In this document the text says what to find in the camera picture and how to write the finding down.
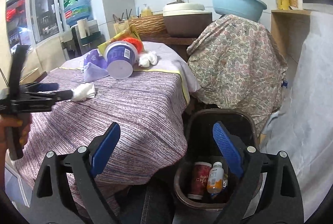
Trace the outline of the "left hand yellow nails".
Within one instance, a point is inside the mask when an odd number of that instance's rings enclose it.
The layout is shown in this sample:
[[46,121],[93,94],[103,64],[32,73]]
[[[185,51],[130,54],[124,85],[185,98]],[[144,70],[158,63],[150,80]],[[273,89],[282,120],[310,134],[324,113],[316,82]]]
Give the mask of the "left hand yellow nails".
[[7,149],[7,138],[6,138],[6,129],[7,128],[19,128],[20,130],[20,145],[24,147],[28,142],[28,135],[30,132],[30,126],[32,123],[32,118],[29,117],[28,123],[23,126],[23,121],[12,116],[1,116],[0,122],[0,133],[1,133],[1,149]]

